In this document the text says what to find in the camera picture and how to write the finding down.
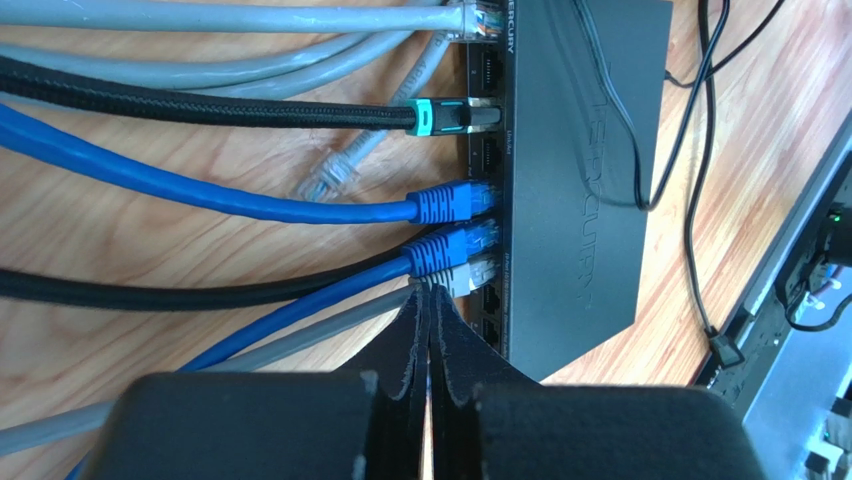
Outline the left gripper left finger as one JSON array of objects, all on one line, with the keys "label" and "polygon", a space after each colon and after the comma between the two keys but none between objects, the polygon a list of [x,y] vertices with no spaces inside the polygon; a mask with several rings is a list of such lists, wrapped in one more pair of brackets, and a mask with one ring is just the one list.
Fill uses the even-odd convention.
[{"label": "left gripper left finger", "polygon": [[327,373],[160,373],[113,407],[83,479],[415,479],[429,291]]}]

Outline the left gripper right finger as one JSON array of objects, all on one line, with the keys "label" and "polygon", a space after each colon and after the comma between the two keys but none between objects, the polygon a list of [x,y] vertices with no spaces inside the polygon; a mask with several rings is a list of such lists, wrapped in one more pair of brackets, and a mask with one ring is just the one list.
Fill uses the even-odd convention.
[{"label": "left gripper right finger", "polygon": [[438,479],[762,479],[719,396],[684,387],[545,386],[429,291]]}]

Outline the black network switch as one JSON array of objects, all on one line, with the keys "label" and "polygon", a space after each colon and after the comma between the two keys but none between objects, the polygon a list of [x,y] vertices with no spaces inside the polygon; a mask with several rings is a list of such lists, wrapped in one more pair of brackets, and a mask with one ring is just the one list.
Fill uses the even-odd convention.
[{"label": "black network switch", "polygon": [[470,96],[503,125],[470,136],[468,173],[502,195],[498,275],[472,296],[474,330],[541,380],[635,321],[673,6],[592,1],[628,133],[596,78],[568,1],[505,1],[504,35],[466,48]]}]

